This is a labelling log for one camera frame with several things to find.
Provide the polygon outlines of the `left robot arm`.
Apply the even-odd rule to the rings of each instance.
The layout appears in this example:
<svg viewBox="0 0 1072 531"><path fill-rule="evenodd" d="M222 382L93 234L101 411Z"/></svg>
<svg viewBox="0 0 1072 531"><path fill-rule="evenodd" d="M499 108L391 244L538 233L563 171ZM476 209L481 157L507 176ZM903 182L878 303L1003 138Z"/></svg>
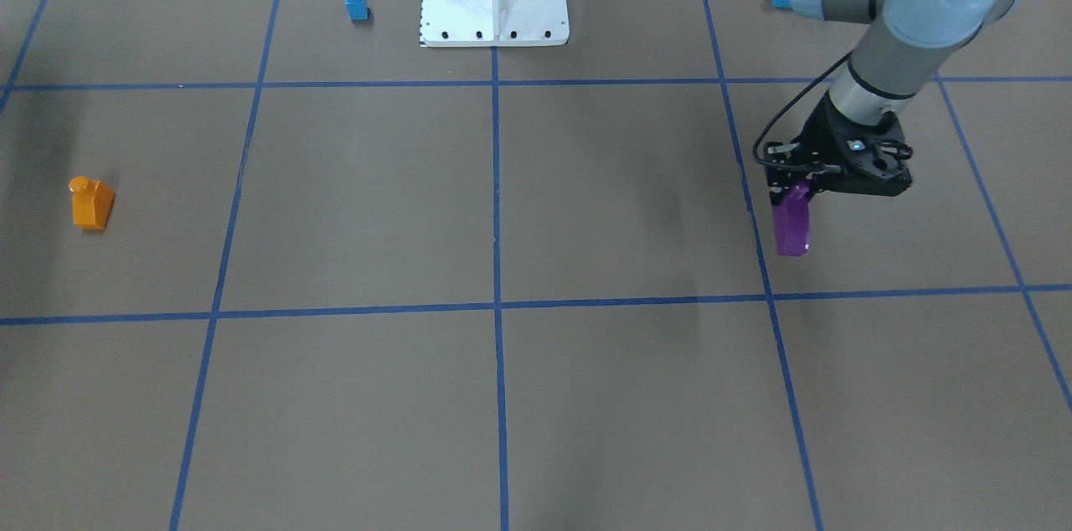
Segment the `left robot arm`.
<svg viewBox="0 0 1072 531"><path fill-rule="evenodd" d="M816 193L893 198L911 187L900 112L951 55L1022 0L773 0L820 21L866 27L837 62L796 137L755 141L775 208L807 205Z"/></svg>

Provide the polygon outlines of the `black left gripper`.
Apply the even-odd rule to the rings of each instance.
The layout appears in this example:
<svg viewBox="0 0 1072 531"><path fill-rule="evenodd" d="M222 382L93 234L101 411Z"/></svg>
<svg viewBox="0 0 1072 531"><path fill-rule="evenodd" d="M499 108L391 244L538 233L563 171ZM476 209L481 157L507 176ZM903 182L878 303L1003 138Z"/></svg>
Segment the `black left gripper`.
<svg viewBox="0 0 1072 531"><path fill-rule="evenodd" d="M896 112L860 124L823 95L796 137L763 144L770 206L780 206L786 190L803 180L804 198L821 191L894 198L914 183L907 164L914 149L904 138Z"/></svg>

